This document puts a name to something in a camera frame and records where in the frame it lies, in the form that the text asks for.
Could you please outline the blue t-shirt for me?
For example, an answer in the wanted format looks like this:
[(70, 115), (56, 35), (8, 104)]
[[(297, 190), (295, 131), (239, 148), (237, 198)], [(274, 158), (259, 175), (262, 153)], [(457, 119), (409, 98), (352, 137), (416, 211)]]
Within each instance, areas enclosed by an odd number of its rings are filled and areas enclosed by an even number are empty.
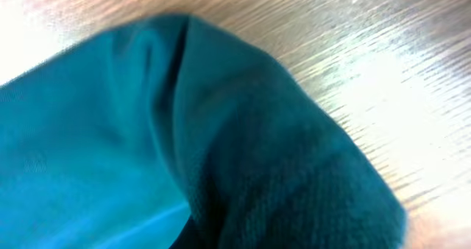
[(191, 15), (1, 88), (3, 248), (399, 248), (406, 213), (270, 55)]

